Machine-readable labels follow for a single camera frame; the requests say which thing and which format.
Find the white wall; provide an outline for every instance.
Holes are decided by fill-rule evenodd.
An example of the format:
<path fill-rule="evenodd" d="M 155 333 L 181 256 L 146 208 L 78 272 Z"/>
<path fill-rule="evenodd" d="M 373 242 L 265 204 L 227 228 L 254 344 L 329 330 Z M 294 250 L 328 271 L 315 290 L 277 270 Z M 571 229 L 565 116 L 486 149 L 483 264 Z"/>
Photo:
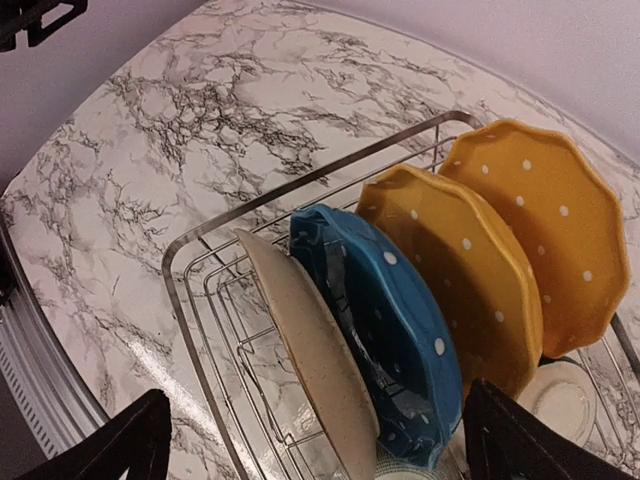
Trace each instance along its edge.
<path fill-rule="evenodd" d="M 640 164 L 638 0 L 306 0 L 525 85 Z"/>
<path fill-rule="evenodd" d="M 204 2 L 89 0 L 36 48 L 21 33 L 18 50 L 0 53 L 0 191 L 110 74 Z"/>
<path fill-rule="evenodd" d="M 0 190 L 109 74 L 201 3 L 90 0 L 86 14 L 39 47 L 0 54 Z M 638 0 L 311 3 L 422 38 L 525 84 L 640 159 Z"/>

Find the blue plate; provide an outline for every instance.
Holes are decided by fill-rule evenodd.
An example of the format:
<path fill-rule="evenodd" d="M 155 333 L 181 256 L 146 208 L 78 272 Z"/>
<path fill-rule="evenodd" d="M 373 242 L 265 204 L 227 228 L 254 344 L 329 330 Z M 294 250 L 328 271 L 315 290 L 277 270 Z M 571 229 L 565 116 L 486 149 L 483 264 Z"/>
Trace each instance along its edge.
<path fill-rule="evenodd" d="M 333 312 L 371 395 L 380 444 L 433 468 L 460 421 L 462 379 L 429 288 L 376 227 L 315 205 L 291 217 L 293 255 Z"/>

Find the countertop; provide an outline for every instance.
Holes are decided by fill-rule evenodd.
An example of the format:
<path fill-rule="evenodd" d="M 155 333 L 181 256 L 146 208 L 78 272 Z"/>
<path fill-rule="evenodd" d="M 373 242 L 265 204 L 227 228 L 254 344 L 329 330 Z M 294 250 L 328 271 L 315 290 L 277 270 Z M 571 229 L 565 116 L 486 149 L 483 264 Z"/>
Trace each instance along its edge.
<path fill-rule="evenodd" d="M 640 345 L 638 164 L 465 61 L 300 4 L 207 3 L 112 75 L 11 183 L 11 238 L 91 391 L 110 415 L 149 388 L 169 395 L 170 478 L 232 474 L 162 278 L 169 243 L 450 109 L 564 132 L 618 193 L 634 279 L 619 314 Z"/>

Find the wire rack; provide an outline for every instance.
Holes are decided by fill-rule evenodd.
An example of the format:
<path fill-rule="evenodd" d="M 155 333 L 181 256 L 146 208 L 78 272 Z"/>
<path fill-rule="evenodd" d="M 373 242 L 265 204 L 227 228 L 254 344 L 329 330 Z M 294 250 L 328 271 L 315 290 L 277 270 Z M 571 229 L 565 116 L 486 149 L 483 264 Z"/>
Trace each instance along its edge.
<path fill-rule="evenodd" d="M 169 246 L 163 275 L 171 303 L 217 424 L 214 441 L 224 444 L 239 478 L 346 475 L 291 367 L 233 228 L 285 248 L 293 210 L 317 202 L 352 209 L 368 178 L 402 162 L 436 171 L 457 135 L 481 126 L 458 111 L 430 118 L 222 213 Z M 637 357 L 630 358 L 635 353 L 624 346 L 610 330 L 573 357 L 598 395 L 587 449 L 638 475 L 640 418 L 634 397 L 640 383 L 632 369 Z M 464 463 L 458 467 L 464 478 Z"/>

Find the yellow plate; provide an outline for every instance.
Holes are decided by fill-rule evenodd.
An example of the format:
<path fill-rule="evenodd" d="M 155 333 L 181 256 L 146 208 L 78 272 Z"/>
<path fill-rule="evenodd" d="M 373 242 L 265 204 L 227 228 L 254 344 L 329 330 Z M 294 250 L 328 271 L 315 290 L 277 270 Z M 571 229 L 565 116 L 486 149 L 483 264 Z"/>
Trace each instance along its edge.
<path fill-rule="evenodd" d="M 482 195 L 535 272 L 550 357 L 590 345 L 630 282 L 622 207 L 564 135 L 503 120 L 460 137 L 440 174 Z"/>
<path fill-rule="evenodd" d="M 511 396 L 542 353 L 540 296 L 525 253 L 467 187 L 399 165 L 365 185 L 357 213 L 413 262 L 444 314 L 469 392 L 483 377 Z"/>

